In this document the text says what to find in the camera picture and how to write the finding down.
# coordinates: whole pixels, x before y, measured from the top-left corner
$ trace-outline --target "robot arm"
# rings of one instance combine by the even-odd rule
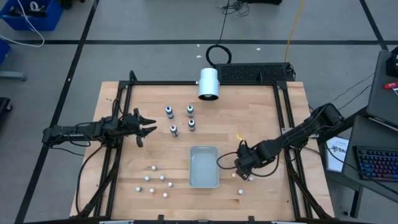
[[[236,152],[238,158],[234,161],[236,173],[246,180],[252,174],[252,169],[273,162],[284,147],[300,149],[307,144],[309,136],[331,128],[342,120],[340,112],[333,104],[328,103],[315,109],[302,124],[276,139],[261,141],[253,147],[241,143]]]
[[[137,108],[134,109],[134,114],[129,113],[123,116],[122,121],[117,116],[108,116],[96,122],[81,123],[76,126],[49,127],[44,130],[42,142],[50,147],[65,141],[114,143],[119,137],[135,134],[137,145],[142,147],[142,138],[153,132],[156,127],[141,128],[141,126],[153,124],[156,121],[143,118]]]

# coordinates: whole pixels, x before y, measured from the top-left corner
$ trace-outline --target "keyboard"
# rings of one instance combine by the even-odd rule
[[[257,81],[261,74],[264,82],[285,81],[292,77],[290,63],[230,63],[217,64],[220,81]]]
[[[378,181],[398,182],[398,148],[355,146],[359,176]]]

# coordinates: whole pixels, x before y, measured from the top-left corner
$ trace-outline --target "rgb keyboard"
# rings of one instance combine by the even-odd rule
[[[361,179],[398,182],[398,148],[355,146],[353,149]]]

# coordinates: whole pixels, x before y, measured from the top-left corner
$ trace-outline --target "white cable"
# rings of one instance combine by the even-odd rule
[[[23,13],[23,15],[24,15],[24,17],[25,17],[26,23],[28,23],[28,25],[29,25],[29,29],[30,29],[31,31],[35,32],[36,34],[38,34],[38,35],[40,36],[40,38],[42,39],[42,43],[41,43],[40,45],[25,44],[25,43],[21,43],[21,42],[15,41],[15,40],[8,39],[7,37],[5,37],[5,36],[3,36],[3,35],[1,35],[1,34],[0,34],[0,37],[1,37],[2,39],[6,39],[6,40],[8,40],[8,41],[10,41],[10,42],[12,42],[12,43],[19,44],[19,45],[25,45],[25,46],[29,46],[29,47],[41,47],[41,46],[43,46],[43,45],[44,45],[44,42],[45,42],[44,37],[43,37],[42,34],[40,34],[40,32],[38,32],[37,29],[30,23],[29,19],[27,18],[26,14],[25,14],[24,7],[22,6],[20,0],[17,0],[17,1],[18,1],[18,3],[19,3],[19,6],[21,7],[21,10],[22,10],[22,13]],[[32,11],[39,11],[39,10],[41,10],[41,9],[43,8],[43,7],[41,7],[41,8],[39,9],[39,6],[37,5],[36,2],[34,2],[33,4],[32,4],[32,3],[33,3],[33,2],[30,3],[30,9],[31,9]]]

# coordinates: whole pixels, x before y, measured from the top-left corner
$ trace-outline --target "yellow object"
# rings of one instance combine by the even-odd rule
[[[301,0],[300,7],[298,8],[298,11],[297,11],[297,13],[296,13],[296,17],[295,17],[295,19],[294,19],[293,28],[292,28],[292,30],[290,31],[289,39],[287,40],[286,51],[285,51],[285,62],[287,61],[287,56],[289,55],[289,45],[290,45],[290,41],[292,40],[293,33],[294,33],[294,30],[296,29],[297,22],[299,21],[301,12],[303,11],[304,2],[305,2],[305,0]]]
[[[241,138],[238,134],[236,134],[236,138],[239,139],[239,140],[241,140],[241,141],[244,140],[244,139]]]

